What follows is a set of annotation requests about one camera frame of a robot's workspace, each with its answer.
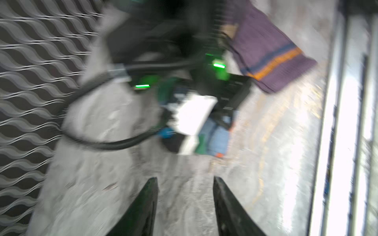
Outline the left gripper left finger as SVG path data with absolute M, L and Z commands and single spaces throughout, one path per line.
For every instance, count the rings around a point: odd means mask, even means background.
M 158 179 L 147 180 L 107 236 L 152 236 L 158 201 Z

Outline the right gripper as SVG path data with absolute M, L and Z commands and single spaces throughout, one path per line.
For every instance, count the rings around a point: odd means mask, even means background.
M 252 80 L 247 76 L 229 74 L 228 79 L 219 80 L 214 72 L 207 72 L 203 80 L 188 80 L 173 77 L 159 85 L 159 103 L 167 105 L 178 103 L 175 95 L 197 92 L 200 95 L 214 96 L 218 101 L 211 111 L 211 118 L 218 126 L 230 130 L 238 107 L 250 94 Z

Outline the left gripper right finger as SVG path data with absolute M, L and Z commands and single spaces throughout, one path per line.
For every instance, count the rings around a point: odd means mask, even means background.
M 214 177 L 213 196 L 220 236 L 266 236 L 224 180 L 217 176 Z

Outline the blue orange striped sock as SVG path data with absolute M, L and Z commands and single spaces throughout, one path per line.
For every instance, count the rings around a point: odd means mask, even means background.
M 229 129 L 217 124 L 213 118 L 208 118 L 198 135 L 199 144 L 195 154 L 224 157 L 227 154 L 230 134 L 238 115 L 239 112 L 234 111 L 231 117 L 222 117 L 224 123 L 231 125 Z

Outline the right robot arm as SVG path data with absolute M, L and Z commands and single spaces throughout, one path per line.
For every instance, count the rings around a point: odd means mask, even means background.
M 111 1 L 127 20 L 106 37 L 113 63 L 130 74 L 158 74 L 184 69 L 193 88 L 218 99 L 210 117 L 231 128 L 234 111 L 247 96 L 248 79 L 234 81 L 221 56 L 230 39 L 225 25 L 226 1 Z

